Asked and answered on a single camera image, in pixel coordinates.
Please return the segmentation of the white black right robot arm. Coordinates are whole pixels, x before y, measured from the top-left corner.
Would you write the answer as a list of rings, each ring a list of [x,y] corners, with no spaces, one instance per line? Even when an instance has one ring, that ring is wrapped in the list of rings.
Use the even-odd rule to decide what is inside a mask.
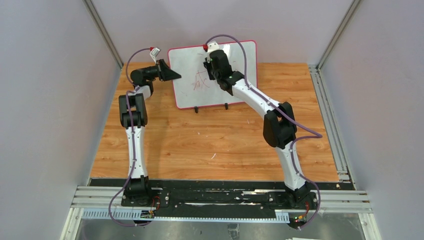
[[[294,209],[318,209],[321,196],[311,192],[307,185],[310,180],[301,170],[296,149],[299,124],[294,120],[292,106],[264,95],[241,72],[232,69],[228,56],[221,49],[208,52],[203,65],[210,79],[215,80],[223,91],[244,101],[262,117],[263,138],[275,149],[284,174],[283,202]]]

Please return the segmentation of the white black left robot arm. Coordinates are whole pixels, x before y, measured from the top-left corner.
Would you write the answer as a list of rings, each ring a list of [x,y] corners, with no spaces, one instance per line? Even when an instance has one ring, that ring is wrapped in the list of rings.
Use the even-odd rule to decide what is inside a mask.
[[[118,97],[119,120],[125,129],[129,155],[128,177],[122,190],[121,203],[124,206],[146,207],[154,203],[144,154],[144,135],[148,124],[146,100],[153,95],[156,79],[167,82],[181,77],[164,59],[159,59],[153,66],[133,70],[130,80],[134,89]]]

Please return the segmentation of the pink framed whiteboard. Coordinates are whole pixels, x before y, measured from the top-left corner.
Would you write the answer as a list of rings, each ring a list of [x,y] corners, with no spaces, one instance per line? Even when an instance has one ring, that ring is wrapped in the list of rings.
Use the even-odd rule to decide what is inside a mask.
[[[240,41],[247,59],[247,79],[257,87],[257,43]],[[218,44],[228,57],[233,71],[244,74],[244,55],[235,42]],[[223,91],[216,80],[210,80],[204,62],[208,56],[202,45],[171,48],[168,51],[169,66],[181,78],[172,81],[176,106],[179,109],[209,107],[243,103],[242,100]]]

